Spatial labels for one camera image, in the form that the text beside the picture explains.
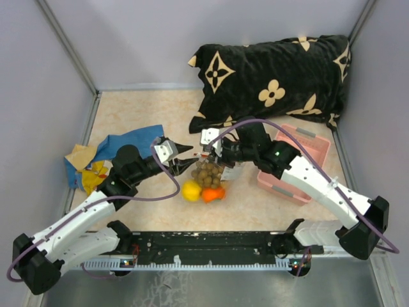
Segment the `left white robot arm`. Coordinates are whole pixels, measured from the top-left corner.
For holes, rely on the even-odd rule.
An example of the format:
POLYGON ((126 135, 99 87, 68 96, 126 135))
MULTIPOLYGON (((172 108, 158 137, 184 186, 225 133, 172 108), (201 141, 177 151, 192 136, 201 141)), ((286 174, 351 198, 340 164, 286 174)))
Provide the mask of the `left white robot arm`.
POLYGON ((88 230, 98 221, 137 200, 137 186, 148 178, 165 173, 170 179, 181 175, 197 160, 178 159, 191 150, 166 137, 155 138, 151 154, 142 157, 134 145, 119 148, 110 172, 88 198, 48 228, 13 241, 9 270, 19 275, 33 295, 50 290, 68 270, 104 253, 129 252, 132 232, 121 222, 110 222, 95 233, 88 230))

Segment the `orange persimmon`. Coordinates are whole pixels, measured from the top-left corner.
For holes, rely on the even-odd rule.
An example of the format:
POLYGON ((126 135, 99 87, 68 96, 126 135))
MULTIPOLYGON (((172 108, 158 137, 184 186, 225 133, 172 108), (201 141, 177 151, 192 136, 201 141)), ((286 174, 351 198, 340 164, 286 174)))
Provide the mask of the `orange persimmon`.
POLYGON ((215 200, 223 200, 226 195, 226 190, 222 187, 205 188, 201 192, 201 198, 205 203, 210 203, 215 200))

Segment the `yellow lemon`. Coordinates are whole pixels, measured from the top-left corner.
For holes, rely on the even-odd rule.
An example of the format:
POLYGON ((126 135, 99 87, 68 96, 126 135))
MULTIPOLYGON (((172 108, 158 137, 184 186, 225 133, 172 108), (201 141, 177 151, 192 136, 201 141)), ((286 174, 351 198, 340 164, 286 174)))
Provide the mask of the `yellow lemon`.
POLYGON ((187 201, 198 201, 201 197, 201 186, 194 180, 186 181, 181 188, 181 195, 187 201))

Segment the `clear zip top bag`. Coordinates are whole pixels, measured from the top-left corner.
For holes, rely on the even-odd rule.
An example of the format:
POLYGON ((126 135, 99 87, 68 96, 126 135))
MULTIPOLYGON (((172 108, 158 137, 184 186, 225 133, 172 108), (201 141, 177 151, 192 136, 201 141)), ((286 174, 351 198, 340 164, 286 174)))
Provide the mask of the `clear zip top bag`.
POLYGON ((183 199, 204 203, 223 200, 229 186, 241 175, 243 163, 229 167, 207 153, 195 153, 194 158, 197 161, 189 168, 190 178, 181 186, 183 199))

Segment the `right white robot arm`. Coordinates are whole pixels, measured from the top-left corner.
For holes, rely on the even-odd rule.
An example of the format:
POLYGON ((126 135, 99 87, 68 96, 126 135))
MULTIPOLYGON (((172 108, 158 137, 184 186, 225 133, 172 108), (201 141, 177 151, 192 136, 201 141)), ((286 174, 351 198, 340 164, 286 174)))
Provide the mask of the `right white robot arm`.
POLYGON ((295 186, 336 216, 336 221, 301 221, 286 236, 286 247, 300 253, 309 246, 339 246, 360 260, 367 260, 385 240, 389 203, 381 196, 363 196, 330 178, 296 140, 271 139, 264 126, 268 120, 247 119, 232 126, 236 141, 220 133, 209 146, 221 162, 252 162, 259 170, 295 186))

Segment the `brown longan bunch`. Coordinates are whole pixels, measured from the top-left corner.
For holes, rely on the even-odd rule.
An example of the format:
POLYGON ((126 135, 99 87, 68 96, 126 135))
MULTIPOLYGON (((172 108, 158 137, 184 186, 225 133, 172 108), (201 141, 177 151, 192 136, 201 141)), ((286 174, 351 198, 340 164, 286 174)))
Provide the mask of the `brown longan bunch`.
POLYGON ((202 188, 228 187, 228 181, 222 179, 225 166, 215 162, 197 161, 191 171, 191 177, 202 188))

